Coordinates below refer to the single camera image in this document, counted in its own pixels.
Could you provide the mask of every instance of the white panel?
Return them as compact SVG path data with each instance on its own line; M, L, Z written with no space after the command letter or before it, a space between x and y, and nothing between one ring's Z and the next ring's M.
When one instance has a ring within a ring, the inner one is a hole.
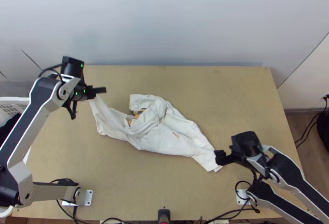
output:
M285 109L325 106L325 101L319 98L329 92L329 36L278 88L278 92Z
M0 68L34 80L87 64L264 65L278 84L329 31L328 0L0 0Z

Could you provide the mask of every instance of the black cable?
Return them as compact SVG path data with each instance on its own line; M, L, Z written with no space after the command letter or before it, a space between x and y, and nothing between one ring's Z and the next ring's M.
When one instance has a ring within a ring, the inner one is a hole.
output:
M47 70L43 70L42 72L40 72L40 74L38 75L38 78L41 77L41 75L43 73L45 73L46 71L52 71L52 72L55 72L57 74L57 76L60 78L60 80L63 82L63 78L62 76L60 75L60 73L58 71L56 71L55 69L47 69Z
M54 183L54 182L57 182L57 181L60 181L60 180L68 180L68 181L73 182L73 180L71 180L71 179L69 179L69 178L63 178L63 179L53 180L53 181L51 181L50 183ZM71 218L76 224L79 224L79 222L82 223L82 224L91 224L91 223L89 223L89 222L84 222L84 221L81 221L81 220L79 220L79 219L76 218L76 211L77 211L77 209L78 209L78 206L74 206L74 209L73 209L73 216L72 216L72 215L70 215L68 212L66 212L66 210L60 205L60 203L59 203L58 200L56 200L56 202L57 202L58 206L60 207L60 209L61 209L61 210L62 210L62 211L68 216L68 217L70 217L70 218ZM120 222L120 223L117 223L117 224L122 224L122 223L132 224L132 223L130 223L130 222L124 222L124 221L122 221L121 219L119 219L119 218L114 218L114 217L107 218L106 220L104 220L104 221L102 222L102 224L104 224L104 223L107 222L108 220L117 220L117 221Z
M250 199L250 198L243 198L243 197L241 197L241 196L239 195L238 185L241 184L241 183L247 183L249 186L251 186L251 184L250 184L248 181L244 181L244 180L238 181L238 182L235 184L235 187L234 187L234 189L235 189L235 193L236 193L236 195L237 195L239 198L241 198L242 200L248 200L248 199Z
M255 211L257 214L259 214L259 213L260 213L260 210L254 208L253 206L251 206L251 208L248 208L248 209L245 209L245 208L244 208L244 207L247 205L247 203L248 203L249 201L250 201L250 199L248 199L248 200L244 203L244 205L242 206L241 209L239 209L239 210L232 210L232 211L226 212L226 213L224 213L224 214L222 214L222 215L219 215L219 216L217 216L217 217L215 217L215 218L213 218L213 219L211 219L211 220L208 220L208 221L204 222L204 224L209 224L210 222L213 222L213 221L216 221L216 220L230 220L230 219L233 219L233 218L237 217L242 211L247 211L247 210L253 210L253 211ZM237 213L236 215L234 215L234 216L231 216L231 217L222 218L223 216L226 216L226 215L231 214L231 213L234 213L234 212L238 212L238 213Z
M59 72L58 72L57 70L54 69L54 68L61 67L61 66L63 66L63 63L60 63L60 64L54 65L54 66L52 66L52 67L47 67L47 68L43 69L43 70L39 73L38 78L41 77L41 75L42 75L43 73L45 73L46 71L53 71L53 72L55 72L55 73L59 76L60 80L63 82L62 76L59 74Z
M307 132L307 129L310 127L310 125L312 124L313 120L314 120L317 116L319 116L320 114L323 114L323 113L326 111L326 109L327 109L327 105L328 105L327 97L323 97L323 99L326 101L326 106L324 107L323 111L322 111L321 113L318 113L318 114L314 115L314 117L312 118L311 122L310 122L310 123L308 124L308 126L306 127L306 129L305 129L303 135L301 136L301 138L298 139L295 143L298 143L300 140L303 139L303 137L305 136L305 134L306 134L306 132Z
M296 146L296 149L298 149L298 147L301 146L301 145L307 140L307 138L308 138L308 136L310 135L310 132L311 132L313 126L314 126L316 123L317 123L317 122L315 122L315 123L311 126L311 128L309 129L309 131L308 131L308 133L307 133L306 138L305 138L305 139L304 139L299 145Z
M118 218L114 218L114 217L110 217L110 218L107 218L106 220L104 220L101 224L104 224L105 222L109 221L109 220L116 220L116 221L119 221L119 222L122 222L122 223L128 223L128 224L132 224L130 222L124 222Z

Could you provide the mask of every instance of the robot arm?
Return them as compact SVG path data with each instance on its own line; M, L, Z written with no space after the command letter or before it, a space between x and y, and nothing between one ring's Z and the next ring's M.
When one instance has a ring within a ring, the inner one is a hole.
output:
M254 132L233 136L230 148L229 156L223 151L216 152L217 164L236 162L261 175L246 192L253 204L270 208L294 224L329 223L329 201L305 180L300 168L288 156L271 146L261 145ZM262 179L292 192L317 218L281 198Z
M52 73L38 78L31 91L30 103L0 147L0 204L26 207L34 201L65 200L77 205L90 205L92 191L78 183L60 180L57 183L33 182L23 162L49 114L65 107L75 118L78 101L92 99L105 88L87 86L83 80L84 62L63 57L60 79Z

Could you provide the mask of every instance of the tabletop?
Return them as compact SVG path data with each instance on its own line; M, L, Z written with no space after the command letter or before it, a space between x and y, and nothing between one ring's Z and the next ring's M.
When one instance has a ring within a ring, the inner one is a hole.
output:
M129 113L130 94L160 96L196 122L215 149L230 154L231 136L255 131L262 144L300 165L267 67L86 66L84 76L88 85L106 86L100 97L108 107ZM139 151L98 134L88 101L79 102L77 111L73 121L64 108L50 114L32 145L28 167L34 181L71 178L94 191L91 206L78 208L78 218L156 220L158 210L168 208L173 220L195 220L240 209L234 186L251 182L250 170L230 164L208 173L192 158ZM300 206L290 192L274 190ZM279 216L260 209L239 218ZM67 218L55 201L34 202L13 215Z

